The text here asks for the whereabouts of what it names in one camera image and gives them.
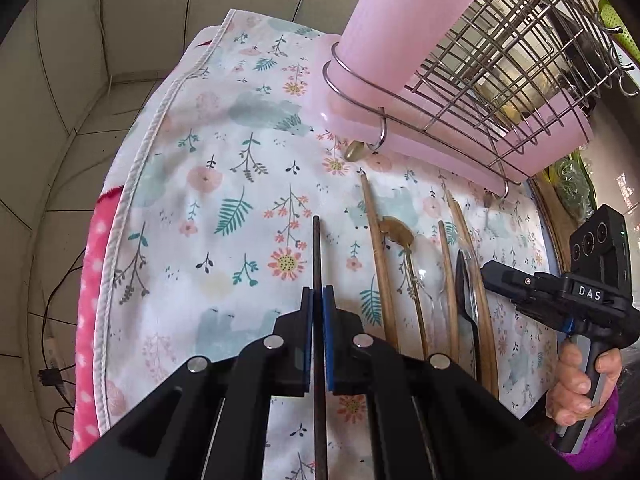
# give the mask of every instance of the wooden chopstick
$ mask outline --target wooden chopstick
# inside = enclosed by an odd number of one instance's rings
[[[482,373],[482,386],[488,390],[496,399],[500,396],[500,388],[498,387],[498,365],[495,356],[495,340],[494,326],[491,323],[491,315],[489,313],[489,303],[480,274],[480,266],[478,265],[478,257],[474,249],[465,218],[462,215],[460,204],[453,198],[448,189],[445,189],[447,204],[451,210],[453,221],[458,230],[460,245],[463,251],[466,251],[468,258],[465,259],[469,277],[476,294],[476,306],[478,308],[478,335],[480,339],[480,369]]]
[[[453,362],[460,360],[460,334],[458,333],[458,306],[456,304],[456,285],[451,265],[451,254],[447,243],[447,232],[444,222],[438,222],[440,231],[440,246],[442,247],[442,266],[444,267],[444,287],[447,294],[447,306],[449,311],[449,357]]]
[[[367,174],[361,170],[360,183],[364,195],[364,205],[367,210],[369,220],[369,232],[371,234],[371,245],[373,245],[373,262],[376,266],[376,277],[378,278],[378,290],[380,291],[380,305],[382,307],[382,325],[385,331],[385,340],[393,348],[399,350],[398,329],[396,327],[396,314],[394,313],[394,303],[391,296],[391,286],[389,276],[386,271],[386,258],[382,245],[382,234],[378,225],[378,215],[376,205],[373,200],[371,186],[367,179]]]

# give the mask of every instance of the metal screw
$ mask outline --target metal screw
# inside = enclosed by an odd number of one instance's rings
[[[262,340],[262,343],[269,350],[275,350],[276,348],[280,348],[282,345],[284,345],[284,339],[281,338],[279,335],[271,334],[271,335],[268,335],[267,337],[265,337]]]
[[[189,359],[187,362],[187,368],[190,372],[197,374],[203,371],[207,367],[207,360],[202,356],[196,356]]]
[[[358,348],[369,348],[373,345],[373,338],[369,334],[358,334],[353,336],[353,344]]]
[[[451,364],[451,360],[444,354],[434,354],[429,358],[431,366],[436,370],[446,370]]]

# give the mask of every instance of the purple sleeve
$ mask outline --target purple sleeve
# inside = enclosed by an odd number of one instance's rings
[[[616,413],[618,412],[618,390],[614,389],[600,412],[600,420],[589,430],[582,443],[580,453],[558,452],[576,471],[591,471],[603,466],[616,448]]]

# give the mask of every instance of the chopstick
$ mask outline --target chopstick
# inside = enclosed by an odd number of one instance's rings
[[[312,317],[314,358],[314,455],[316,480],[327,480],[326,397],[324,390],[324,322],[322,318],[322,263],[320,259],[320,217],[313,218],[314,298]]]
[[[460,336],[458,333],[458,306],[456,304],[456,285],[451,265],[451,254],[447,244],[447,232],[444,222],[438,222],[440,231],[440,246],[442,247],[442,266],[444,267],[444,286],[447,293],[447,307],[449,311],[449,357],[453,362],[460,360]]]
[[[460,246],[463,253],[466,252],[466,266],[469,272],[469,278],[472,288],[476,295],[476,305],[478,308],[478,333],[480,339],[480,369],[482,371],[482,386],[488,390],[496,399],[500,396],[498,387],[498,365],[495,356],[495,340],[494,326],[491,323],[491,315],[489,313],[489,303],[480,274],[480,266],[478,265],[478,257],[474,249],[465,218],[462,215],[460,204],[453,198],[448,189],[445,189],[447,204],[451,211],[458,235],[460,237]]]
[[[378,289],[380,290],[380,305],[382,307],[382,325],[385,331],[385,340],[393,348],[399,350],[396,315],[394,313],[389,277],[386,272],[386,258],[382,245],[382,234],[380,233],[380,227],[378,225],[376,205],[373,200],[373,193],[371,192],[367,174],[363,170],[360,171],[360,183],[362,184],[364,205],[367,210],[367,220],[369,221],[371,245],[373,245],[373,262],[376,266],[376,277],[378,278]]]

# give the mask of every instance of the gripper handle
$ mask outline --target gripper handle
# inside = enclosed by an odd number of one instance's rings
[[[600,402],[606,375],[597,373],[595,362],[600,354],[612,349],[613,345],[600,340],[591,341],[581,335],[572,335],[570,341],[577,344],[582,352],[580,369],[591,380],[591,388],[586,396],[591,399],[591,405],[596,406]],[[572,426],[556,426],[558,437],[553,446],[563,453],[579,453],[592,423],[593,415],[585,420],[579,420]]]

